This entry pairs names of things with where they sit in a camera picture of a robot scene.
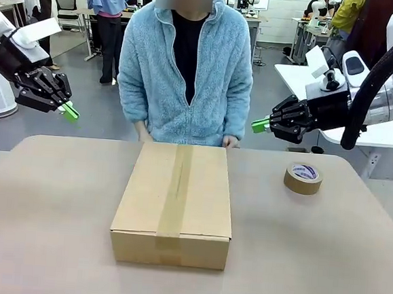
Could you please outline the person's right hand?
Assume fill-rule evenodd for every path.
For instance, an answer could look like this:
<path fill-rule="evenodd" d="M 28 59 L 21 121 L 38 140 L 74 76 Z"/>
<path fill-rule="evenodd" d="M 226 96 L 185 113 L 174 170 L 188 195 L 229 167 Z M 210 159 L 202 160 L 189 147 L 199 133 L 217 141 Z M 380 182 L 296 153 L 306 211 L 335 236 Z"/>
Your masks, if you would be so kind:
<path fill-rule="evenodd" d="M 138 140 L 140 142 L 153 142 L 153 137 L 147 130 L 147 125 L 145 121 L 138 121 L 134 123 L 134 128 L 138 135 Z"/>

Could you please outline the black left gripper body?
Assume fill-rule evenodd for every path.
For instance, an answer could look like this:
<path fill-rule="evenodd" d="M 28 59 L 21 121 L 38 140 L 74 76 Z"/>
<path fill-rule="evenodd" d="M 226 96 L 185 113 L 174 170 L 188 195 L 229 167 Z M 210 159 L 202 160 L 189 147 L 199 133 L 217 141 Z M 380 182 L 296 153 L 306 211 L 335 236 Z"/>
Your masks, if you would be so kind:
<path fill-rule="evenodd" d="M 12 35 L 0 37 L 0 74 L 16 87 L 53 90 L 54 77 L 48 68 L 50 55 L 38 44 L 23 48 Z"/>

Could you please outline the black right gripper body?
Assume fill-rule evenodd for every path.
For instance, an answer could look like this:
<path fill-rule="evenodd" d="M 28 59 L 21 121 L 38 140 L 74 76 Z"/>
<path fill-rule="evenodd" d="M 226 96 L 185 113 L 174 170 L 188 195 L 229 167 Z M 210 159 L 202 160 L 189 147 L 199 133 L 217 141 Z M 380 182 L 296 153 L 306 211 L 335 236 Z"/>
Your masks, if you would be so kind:
<path fill-rule="evenodd" d="M 331 92 L 321 90 L 319 84 L 308 84 L 305 89 L 314 129 L 331 130 L 345 126 L 350 100 L 346 86 Z"/>

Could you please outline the person's left hand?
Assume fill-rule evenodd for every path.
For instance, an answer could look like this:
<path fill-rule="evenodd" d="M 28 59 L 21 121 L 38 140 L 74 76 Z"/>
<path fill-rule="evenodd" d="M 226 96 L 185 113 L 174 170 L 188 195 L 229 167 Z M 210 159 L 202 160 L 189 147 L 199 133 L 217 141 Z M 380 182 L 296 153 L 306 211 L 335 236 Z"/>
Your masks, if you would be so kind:
<path fill-rule="evenodd" d="M 225 135 L 223 137 L 222 145 L 226 149 L 235 149 L 240 147 L 240 141 L 235 136 Z"/>

